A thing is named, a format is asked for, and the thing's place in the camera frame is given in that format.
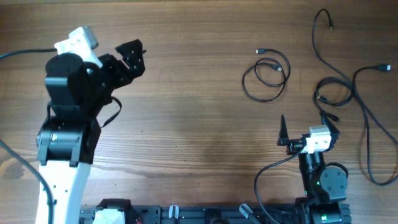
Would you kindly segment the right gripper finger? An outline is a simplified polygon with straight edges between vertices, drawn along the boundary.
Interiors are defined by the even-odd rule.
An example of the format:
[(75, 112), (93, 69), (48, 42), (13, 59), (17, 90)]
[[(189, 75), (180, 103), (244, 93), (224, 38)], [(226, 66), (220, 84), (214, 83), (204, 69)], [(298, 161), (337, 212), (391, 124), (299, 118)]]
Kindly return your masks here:
[(280, 131), (279, 131), (279, 137), (277, 140), (277, 145), (278, 146), (286, 146), (288, 144), (289, 144), (289, 135), (287, 132), (285, 116), (282, 114), (281, 118), (280, 118)]
[(331, 140), (336, 142), (339, 138), (340, 131), (336, 126), (329, 120), (329, 116), (325, 112), (320, 112), (321, 121), (323, 125), (326, 125), (330, 130)]

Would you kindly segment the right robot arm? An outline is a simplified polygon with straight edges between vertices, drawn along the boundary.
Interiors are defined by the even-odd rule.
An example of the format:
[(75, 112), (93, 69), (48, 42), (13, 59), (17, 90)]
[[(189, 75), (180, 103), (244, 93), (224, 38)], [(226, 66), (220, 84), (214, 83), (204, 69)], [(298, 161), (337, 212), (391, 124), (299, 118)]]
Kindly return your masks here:
[(278, 146), (287, 147), (288, 156), (297, 156), (305, 196), (297, 198), (295, 205), (301, 223), (351, 223), (351, 211), (346, 200), (349, 172), (337, 162), (326, 163), (325, 152), (334, 148), (339, 130), (321, 116), (320, 126), (311, 126), (308, 133), (298, 139), (289, 138), (285, 117), (281, 116)]

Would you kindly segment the black cable round plug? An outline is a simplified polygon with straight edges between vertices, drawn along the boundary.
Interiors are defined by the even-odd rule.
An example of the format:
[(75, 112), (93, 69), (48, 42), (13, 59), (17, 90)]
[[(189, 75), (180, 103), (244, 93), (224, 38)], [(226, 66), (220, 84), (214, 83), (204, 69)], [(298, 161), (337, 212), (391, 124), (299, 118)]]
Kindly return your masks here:
[[(337, 78), (337, 77), (326, 77), (320, 80), (316, 87), (315, 87), (315, 92), (313, 94), (313, 101), (315, 106), (319, 109), (320, 115), (322, 118), (330, 118), (333, 121), (339, 121), (339, 117), (326, 112), (320, 105), (319, 101), (321, 103), (324, 103), (329, 106), (334, 106), (334, 107), (339, 107), (339, 106), (344, 106), (348, 104), (352, 98), (356, 98), (360, 108), (361, 112), (363, 114), (364, 118), (364, 126), (366, 130), (366, 165), (368, 168), (368, 176), (370, 181), (378, 186), (387, 186), (390, 185), (394, 182), (397, 182), (397, 174), (393, 175), (389, 180), (385, 182), (379, 182), (374, 178), (373, 171), (371, 169), (371, 149), (370, 149), (370, 123), (369, 123), (369, 118), (371, 118), (375, 124), (378, 126), (379, 129), (381, 129), (384, 134), (395, 144), (397, 145), (397, 139), (378, 121), (378, 119), (375, 117), (373, 112), (368, 108), (368, 106), (364, 103), (362, 98), (360, 97), (357, 87), (356, 87), (356, 78), (359, 75), (360, 72), (364, 70), (378, 70), (380, 72), (389, 72), (391, 70), (391, 66), (388, 64), (380, 64), (380, 65), (372, 65), (368, 67), (363, 67), (359, 68), (357, 71), (355, 71), (352, 79), (350, 79), (347, 75), (345, 75), (342, 71), (338, 70), (334, 66), (330, 65), (329, 63), (326, 63), (326, 66), (332, 69), (334, 72), (338, 73), (343, 77), (343, 79)], [(323, 87), (324, 85), (330, 84), (330, 83), (337, 83), (340, 85), (343, 85), (347, 87), (347, 89), (350, 91), (349, 96), (344, 99), (343, 101), (337, 102), (337, 103), (332, 103), (328, 99), (326, 99), (324, 96), (319, 94), (319, 89)]]

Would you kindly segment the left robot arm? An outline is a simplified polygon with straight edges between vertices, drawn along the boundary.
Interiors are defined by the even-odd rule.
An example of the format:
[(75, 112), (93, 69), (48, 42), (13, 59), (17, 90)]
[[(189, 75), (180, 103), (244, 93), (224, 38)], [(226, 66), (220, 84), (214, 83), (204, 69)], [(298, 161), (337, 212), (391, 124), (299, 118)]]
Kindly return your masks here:
[(36, 223), (78, 223), (86, 181), (93, 164), (104, 106), (120, 101), (113, 91), (145, 71), (145, 50), (138, 39), (116, 48), (121, 60), (104, 54), (89, 62), (62, 53), (46, 66), (50, 95), (47, 117), (37, 135), (40, 185)]

